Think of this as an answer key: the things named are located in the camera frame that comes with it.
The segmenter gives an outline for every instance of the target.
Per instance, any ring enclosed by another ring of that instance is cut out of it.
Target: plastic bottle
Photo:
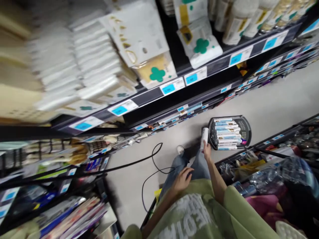
[[[253,38],[261,28],[262,24],[271,14],[271,11],[278,4],[279,0],[259,0],[259,7],[255,12],[249,26],[244,32],[246,38]]]
[[[213,22],[216,20],[217,0],[208,0],[208,17]]]
[[[224,32],[232,9],[233,0],[218,0],[215,29]]]
[[[308,12],[310,10],[310,8],[312,8],[313,5],[315,5],[317,2],[317,0],[310,0],[307,4],[305,4],[303,6],[303,8],[301,8],[297,14],[292,18],[291,22],[297,22],[303,15],[306,14],[306,12]]]
[[[297,15],[298,11],[301,10],[305,5],[309,3],[309,0],[294,0],[290,9],[280,18],[276,24],[276,28],[283,29],[288,23]]]
[[[290,9],[293,2],[294,0],[280,0],[280,2],[271,12],[270,16],[263,23],[260,29],[260,33],[263,34],[271,31],[280,20],[280,18]]]
[[[259,6],[259,0],[236,0],[223,36],[226,45],[237,45]]]

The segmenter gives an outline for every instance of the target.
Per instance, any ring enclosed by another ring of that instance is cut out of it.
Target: gray floor
[[[200,130],[211,117],[244,115],[252,127],[252,142],[257,143],[319,112],[318,88],[319,63],[297,70],[284,79],[247,92],[219,107],[206,111],[164,132],[157,133],[140,144],[122,149],[114,154],[108,168],[131,163],[151,155],[156,144],[163,142],[161,151],[154,157],[159,168],[170,167],[177,155],[177,145],[187,145],[200,137]],[[235,151],[214,151],[215,162],[234,154]],[[156,172],[152,159],[110,172],[107,176],[119,205],[119,220],[126,229],[130,224],[140,227],[146,212],[142,204],[142,184]],[[166,175],[157,173],[144,186],[147,208],[154,199],[154,191],[165,182]]]

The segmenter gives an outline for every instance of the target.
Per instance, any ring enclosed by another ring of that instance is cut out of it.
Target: person
[[[204,141],[194,163],[182,146],[163,185],[159,203],[140,230],[130,225],[124,239],[238,238],[279,239],[233,186],[227,186]]]

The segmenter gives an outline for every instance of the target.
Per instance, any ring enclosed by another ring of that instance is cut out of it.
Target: green clover logo
[[[81,106],[80,107],[81,110],[92,110],[92,106]]]
[[[209,45],[208,40],[204,40],[203,38],[200,38],[196,41],[196,47],[194,48],[195,53],[201,53],[204,54],[207,51],[207,47]]]
[[[118,94],[117,94],[117,97],[125,97],[125,96],[127,96],[126,93],[118,93]]]
[[[152,74],[150,75],[151,80],[157,80],[158,82],[163,81],[163,76],[165,75],[164,70],[159,70],[157,67],[152,67]]]
[[[281,17],[282,17],[282,15],[276,19],[276,23],[279,22],[279,20],[281,19]]]
[[[297,14],[297,12],[291,14],[291,15],[289,16],[289,20],[292,19],[296,14]]]

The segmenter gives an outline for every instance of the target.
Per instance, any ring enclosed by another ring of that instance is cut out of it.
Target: white bottle
[[[279,0],[259,0],[259,8],[244,32],[246,38],[253,38],[258,33],[264,21],[269,17],[278,2]]]
[[[259,0],[236,0],[223,36],[226,45],[237,45],[259,6]]]
[[[224,32],[232,9],[233,0],[218,0],[215,29]]]

